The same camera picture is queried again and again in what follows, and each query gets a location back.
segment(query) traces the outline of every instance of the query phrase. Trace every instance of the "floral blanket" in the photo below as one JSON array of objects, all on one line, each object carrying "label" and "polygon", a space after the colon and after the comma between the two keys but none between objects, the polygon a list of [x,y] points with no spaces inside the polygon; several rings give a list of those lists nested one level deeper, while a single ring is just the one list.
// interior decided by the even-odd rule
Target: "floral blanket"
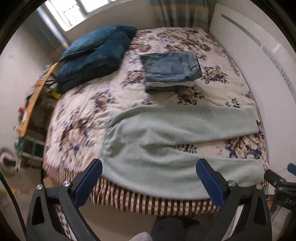
[{"label": "floral blanket", "polygon": [[[194,82],[194,87],[179,92],[147,94],[139,55],[167,51],[195,52],[203,77]],[[168,103],[256,109],[239,68],[213,36],[200,28],[138,31],[118,71],[80,85],[58,101],[48,129],[43,168],[49,177],[60,183],[72,180],[98,156],[104,138],[104,122],[109,116],[137,105]],[[207,143],[184,143],[175,148],[199,156],[263,160],[267,169],[265,138],[261,122],[257,120],[258,134]],[[160,199],[123,189],[104,177],[100,177],[93,189],[91,201],[123,211],[159,216],[218,210],[209,199]]]}]

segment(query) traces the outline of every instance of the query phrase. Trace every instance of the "blue pillow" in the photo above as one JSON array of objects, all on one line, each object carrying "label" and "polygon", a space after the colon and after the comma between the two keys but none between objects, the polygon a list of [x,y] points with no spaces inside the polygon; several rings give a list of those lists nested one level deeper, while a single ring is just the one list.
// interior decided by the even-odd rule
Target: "blue pillow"
[{"label": "blue pillow", "polygon": [[75,40],[63,53],[59,61],[64,62],[92,53],[104,44],[116,30],[122,30],[128,36],[132,36],[133,38],[136,28],[123,25],[113,25],[97,29]]},{"label": "blue pillow", "polygon": [[136,28],[117,28],[93,52],[67,60],[58,73],[57,92],[64,94],[80,84],[118,70],[135,34]]}]

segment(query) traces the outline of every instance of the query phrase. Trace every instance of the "blue curtain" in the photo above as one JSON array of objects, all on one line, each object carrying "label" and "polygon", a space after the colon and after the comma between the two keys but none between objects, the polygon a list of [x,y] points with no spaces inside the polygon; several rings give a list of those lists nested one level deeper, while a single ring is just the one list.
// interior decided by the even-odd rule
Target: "blue curtain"
[{"label": "blue curtain", "polygon": [[44,8],[40,6],[26,19],[24,25],[53,61],[58,62],[68,43]]},{"label": "blue curtain", "polygon": [[208,31],[208,0],[149,0],[158,27],[200,27]]}]

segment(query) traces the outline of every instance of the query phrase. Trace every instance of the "blue gripper pad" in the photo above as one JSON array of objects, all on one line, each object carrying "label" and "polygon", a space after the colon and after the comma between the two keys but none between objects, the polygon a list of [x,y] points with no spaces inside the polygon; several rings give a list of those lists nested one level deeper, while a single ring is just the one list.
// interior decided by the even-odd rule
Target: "blue gripper pad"
[{"label": "blue gripper pad", "polygon": [[223,207],[225,204],[224,191],[208,170],[202,160],[196,162],[196,174],[204,185],[214,205]]},{"label": "blue gripper pad", "polygon": [[288,169],[288,172],[290,172],[290,173],[292,173],[292,174],[294,174],[296,176],[296,166],[294,164],[290,163],[288,165],[287,169]]},{"label": "blue gripper pad", "polygon": [[74,205],[75,207],[81,207],[85,205],[91,191],[96,185],[100,175],[103,172],[103,164],[101,160],[97,159],[96,163],[87,172],[83,180],[80,182],[79,186],[75,192]]}]

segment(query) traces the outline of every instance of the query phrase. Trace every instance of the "window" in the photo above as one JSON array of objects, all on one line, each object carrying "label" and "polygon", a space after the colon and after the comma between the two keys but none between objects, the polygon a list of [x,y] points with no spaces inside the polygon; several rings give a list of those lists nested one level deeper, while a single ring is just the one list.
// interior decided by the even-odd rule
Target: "window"
[{"label": "window", "polygon": [[88,14],[118,0],[47,0],[46,7],[64,31],[81,23]]}]

